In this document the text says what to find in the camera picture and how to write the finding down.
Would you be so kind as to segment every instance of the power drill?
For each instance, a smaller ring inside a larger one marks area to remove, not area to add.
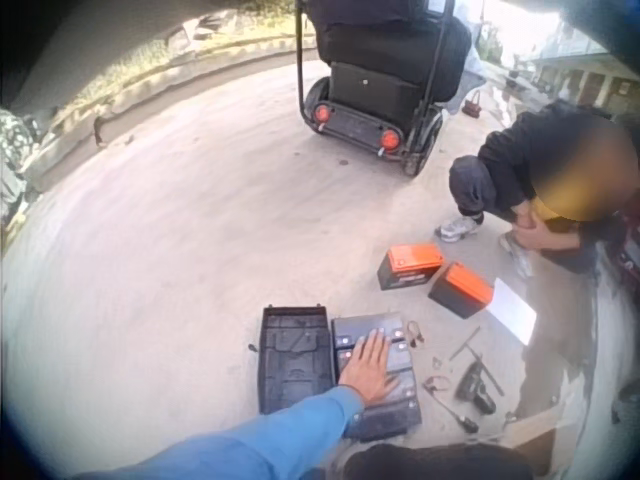
[[[481,362],[475,361],[471,364],[458,385],[456,397],[460,400],[473,402],[482,413],[491,415],[496,412],[496,403],[487,393],[487,387],[481,377],[482,370],[484,367]]]

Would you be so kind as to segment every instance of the curb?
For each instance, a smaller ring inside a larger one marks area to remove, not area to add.
[[[303,38],[305,50],[315,46],[315,37]],[[77,111],[67,117],[59,127],[59,136],[30,159],[23,174],[35,190],[44,193],[100,151],[93,138],[96,120],[100,124],[113,122],[140,104],[197,79],[295,50],[295,38],[286,37],[225,48],[179,65],[169,64],[163,71],[152,73],[88,111]]]

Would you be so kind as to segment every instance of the white sneaker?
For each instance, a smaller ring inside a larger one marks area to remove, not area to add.
[[[507,232],[500,235],[500,246],[504,248],[516,264],[516,270],[518,274],[524,278],[533,277],[533,267],[531,266],[531,260],[529,260],[529,251],[522,248],[516,239],[513,237],[512,232]]]
[[[476,233],[479,227],[480,225],[473,218],[463,216],[440,225],[436,228],[436,235],[443,242],[453,243],[462,240],[467,235]]]

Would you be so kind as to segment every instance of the orange battery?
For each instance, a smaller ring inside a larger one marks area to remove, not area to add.
[[[443,265],[444,257],[434,244],[395,245],[382,259],[378,281],[382,290],[427,283]]]
[[[434,282],[429,297],[462,318],[469,318],[491,303],[493,287],[461,263],[454,262]]]

